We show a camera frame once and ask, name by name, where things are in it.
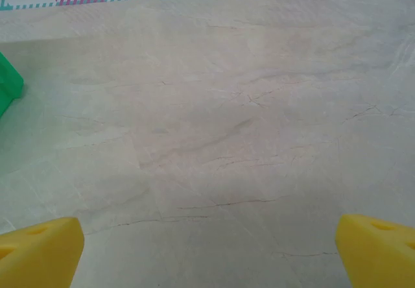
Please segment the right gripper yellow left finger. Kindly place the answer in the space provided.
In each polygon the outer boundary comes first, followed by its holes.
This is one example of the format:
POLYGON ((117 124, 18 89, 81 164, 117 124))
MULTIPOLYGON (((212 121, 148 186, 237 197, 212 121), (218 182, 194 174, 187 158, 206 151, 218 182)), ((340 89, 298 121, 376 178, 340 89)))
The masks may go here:
POLYGON ((75 217, 1 235, 1 287, 70 287, 84 248, 75 217))

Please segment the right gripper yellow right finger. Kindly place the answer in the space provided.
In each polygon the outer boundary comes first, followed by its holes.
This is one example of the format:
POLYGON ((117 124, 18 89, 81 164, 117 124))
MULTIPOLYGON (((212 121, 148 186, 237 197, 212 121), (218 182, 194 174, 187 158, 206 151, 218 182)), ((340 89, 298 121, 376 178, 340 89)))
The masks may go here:
POLYGON ((335 243, 352 287, 414 287, 413 227, 345 214, 335 243))

